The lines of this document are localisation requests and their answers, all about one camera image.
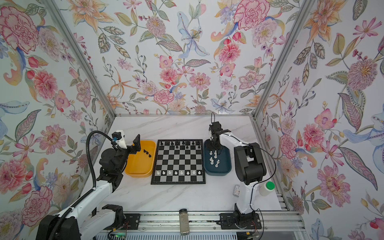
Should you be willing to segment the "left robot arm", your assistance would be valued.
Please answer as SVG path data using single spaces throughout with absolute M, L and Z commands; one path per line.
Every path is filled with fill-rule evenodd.
M 113 232 L 129 224 L 122 206 L 108 204 L 99 212 L 96 209 L 119 187 L 129 155 L 141 151 L 141 137 L 136 136 L 131 146 L 122 130 L 106 138 L 112 147 L 101 154 L 100 175 L 91 171 L 92 188 L 61 212 L 45 216 L 38 227 L 38 240 L 92 240 L 105 229 Z

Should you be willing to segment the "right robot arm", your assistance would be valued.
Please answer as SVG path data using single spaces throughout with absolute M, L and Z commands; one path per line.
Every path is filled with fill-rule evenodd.
M 230 130 L 224 130 L 219 122 L 212 122 L 209 131 L 213 150 L 226 147 L 234 153 L 235 172 L 241 184 L 232 222 L 237 227 L 245 228 L 256 217 L 256 212 L 252 209 L 255 187 L 267 174 L 260 145 L 243 141 Z

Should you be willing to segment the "black pieces in yellow tray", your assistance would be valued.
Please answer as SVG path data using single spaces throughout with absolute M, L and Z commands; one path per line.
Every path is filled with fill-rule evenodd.
M 152 157 L 152 155 L 148 152 L 148 151 L 146 151 L 146 150 L 143 150 L 143 152 L 149 157 L 149 158 L 151 158 Z

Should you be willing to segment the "white chess pieces row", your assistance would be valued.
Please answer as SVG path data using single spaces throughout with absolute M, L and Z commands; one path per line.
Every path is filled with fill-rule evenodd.
M 161 170 L 155 171 L 155 177 L 164 176 L 202 176 L 202 170 Z

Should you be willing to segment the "white pieces in teal tray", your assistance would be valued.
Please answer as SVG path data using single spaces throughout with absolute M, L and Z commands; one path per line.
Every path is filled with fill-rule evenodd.
M 220 159 L 218 158 L 218 151 L 210 151 L 209 152 L 209 163 L 211 166 L 214 166 L 215 168 L 218 168 L 220 165 Z

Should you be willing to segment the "black chess pieces row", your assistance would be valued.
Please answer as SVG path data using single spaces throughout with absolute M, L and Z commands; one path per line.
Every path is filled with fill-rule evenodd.
M 159 140 L 159 150 L 201 150 L 201 141 Z

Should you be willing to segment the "black white chess board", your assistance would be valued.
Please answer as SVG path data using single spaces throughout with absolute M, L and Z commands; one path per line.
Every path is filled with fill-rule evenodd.
M 203 185 L 206 183 L 204 170 L 204 147 L 203 140 L 184 139 L 188 141 L 201 141 L 201 150 L 159 150 L 157 144 L 152 185 Z M 164 176 L 155 177 L 155 171 L 161 170 L 202 170 L 202 176 Z

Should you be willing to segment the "yellow plastic tray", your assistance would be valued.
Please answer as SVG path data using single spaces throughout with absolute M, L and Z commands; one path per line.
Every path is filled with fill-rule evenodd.
M 156 148 L 153 141 L 141 141 L 141 151 L 128 157 L 125 174 L 133 178 L 149 177 L 153 172 Z M 152 157 L 149 158 L 143 150 L 148 151 Z

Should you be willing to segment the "teal plastic tray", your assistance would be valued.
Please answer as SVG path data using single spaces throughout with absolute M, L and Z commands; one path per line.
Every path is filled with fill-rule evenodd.
M 225 176 L 232 170 L 232 162 L 230 150 L 224 146 L 218 151 L 218 158 L 220 159 L 220 165 L 218 168 L 211 166 L 209 163 L 209 140 L 204 141 L 204 169 L 210 176 Z

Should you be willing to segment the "small white alarm clock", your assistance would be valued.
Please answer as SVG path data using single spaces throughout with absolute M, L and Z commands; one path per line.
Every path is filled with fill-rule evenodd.
M 240 196 L 240 191 L 241 191 L 240 185 L 235 185 L 235 187 L 233 189 L 233 195 L 236 196 L 236 197 L 239 197 Z

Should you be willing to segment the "white bottle green cap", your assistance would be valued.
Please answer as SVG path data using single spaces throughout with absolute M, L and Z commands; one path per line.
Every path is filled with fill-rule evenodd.
M 275 190 L 276 186 L 273 182 L 264 182 L 259 186 L 259 194 L 263 197 L 268 196 Z

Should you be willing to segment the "glass spice jar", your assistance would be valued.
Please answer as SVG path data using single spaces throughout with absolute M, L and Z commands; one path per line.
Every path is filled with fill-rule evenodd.
M 189 215 L 187 209 L 179 210 L 179 223 L 180 223 L 180 234 L 186 236 L 190 234 Z

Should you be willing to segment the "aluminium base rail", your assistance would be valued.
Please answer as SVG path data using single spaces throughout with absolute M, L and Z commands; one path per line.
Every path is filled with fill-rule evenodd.
M 138 212 L 140 220 L 136 230 L 120 230 L 128 233 L 180 232 L 179 212 Z M 190 232 L 222 232 L 218 222 L 221 221 L 219 212 L 188 211 Z M 261 232 L 304 232 L 305 224 L 296 212 L 287 211 L 257 211 Z

